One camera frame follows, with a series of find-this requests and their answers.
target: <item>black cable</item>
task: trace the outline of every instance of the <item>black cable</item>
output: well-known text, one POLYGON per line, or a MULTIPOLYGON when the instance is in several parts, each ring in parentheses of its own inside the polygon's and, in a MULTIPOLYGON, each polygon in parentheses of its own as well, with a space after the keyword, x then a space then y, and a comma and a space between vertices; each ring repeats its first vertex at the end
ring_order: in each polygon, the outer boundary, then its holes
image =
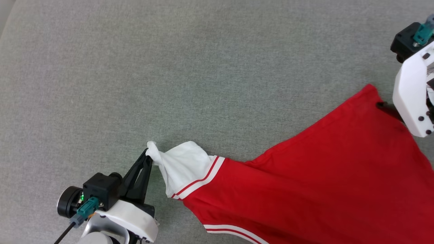
POLYGON ((66 228, 66 230, 59 236, 59 238, 54 242, 54 244, 59 244, 60 241, 66 236, 66 234, 68 234, 68 232, 74 227, 75 223, 72 222, 68 228, 66 228))

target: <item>red stripe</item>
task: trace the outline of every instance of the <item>red stripe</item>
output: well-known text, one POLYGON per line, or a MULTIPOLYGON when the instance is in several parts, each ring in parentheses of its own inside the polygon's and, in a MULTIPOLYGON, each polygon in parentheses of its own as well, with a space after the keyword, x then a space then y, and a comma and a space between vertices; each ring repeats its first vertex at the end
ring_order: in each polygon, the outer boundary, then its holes
POLYGON ((229 231, 229 232, 235 232, 235 233, 241 234, 241 235, 243 235, 243 236, 251 239, 252 241, 254 241, 254 242, 258 243, 258 244, 261 244, 257 240, 253 239, 253 237, 248 236, 247 234, 244 234, 243 232, 239 232, 239 231, 235 231, 235 230, 231 230, 231 229, 207 229, 207 231, 229 231))
POLYGON ((216 159, 214 160, 214 163, 213 163, 213 165, 211 166, 211 168, 210 168, 210 170, 208 171, 208 174, 205 176, 205 178, 203 178, 203 179, 201 179, 201 180, 195 180, 194 182, 188 184, 186 187, 184 187, 182 190, 180 190, 177 194, 173 194, 172 198, 173 198, 175 195, 179 195, 179 194, 181 194, 183 191, 185 191, 187 188, 189 188, 189 187, 192 186, 193 184, 206 180, 206 179, 208 178, 208 176, 210 175, 211 171, 213 170, 214 165, 216 164, 218 158, 219 158, 219 156, 217 156, 216 159))

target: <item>striped trim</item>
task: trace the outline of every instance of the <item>striped trim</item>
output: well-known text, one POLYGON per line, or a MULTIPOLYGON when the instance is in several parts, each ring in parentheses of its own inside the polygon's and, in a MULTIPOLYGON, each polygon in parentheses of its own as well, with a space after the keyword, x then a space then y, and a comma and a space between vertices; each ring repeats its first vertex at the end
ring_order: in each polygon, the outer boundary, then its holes
POLYGON ((259 236, 255 235, 254 233, 245 230, 243 228, 240 228, 238 226, 234 225, 227 225, 227 224, 217 224, 217 225, 211 225, 211 224, 204 224, 205 229, 208 233, 213 234, 232 234, 236 235, 238 237, 241 237, 243 239, 246 239, 254 244, 269 244, 264 239, 260 238, 259 236))
POLYGON ((211 165, 210 170, 208 171, 207 175, 203 179, 195 180, 194 182, 188 184, 186 187, 182 188, 178 193, 173 194, 171 197, 174 199, 184 199, 190 193, 197 190, 199 187, 210 183, 217 175, 217 172, 222 166, 224 160, 225 158, 216 156, 213 164, 211 165))

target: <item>red fabric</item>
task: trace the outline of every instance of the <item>red fabric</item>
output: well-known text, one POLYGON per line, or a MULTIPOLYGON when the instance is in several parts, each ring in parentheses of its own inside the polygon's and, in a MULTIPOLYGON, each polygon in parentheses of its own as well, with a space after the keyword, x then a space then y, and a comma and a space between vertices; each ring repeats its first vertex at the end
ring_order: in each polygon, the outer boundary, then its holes
POLYGON ((225 159, 183 202, 270 244, 433 244, 434 173, 368 85, 255 160, 225 159))

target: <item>red jersey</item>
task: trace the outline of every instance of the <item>red jersey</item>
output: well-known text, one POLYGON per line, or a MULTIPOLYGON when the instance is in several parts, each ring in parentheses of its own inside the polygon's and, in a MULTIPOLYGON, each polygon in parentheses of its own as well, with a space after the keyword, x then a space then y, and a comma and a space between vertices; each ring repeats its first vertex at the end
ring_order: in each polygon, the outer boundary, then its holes
POLYGON ((368 85, 258 158, 208 156, 194 142, 147 154, 166 194, 209 233, 256 244, 432 244, 434 173, 368 85))

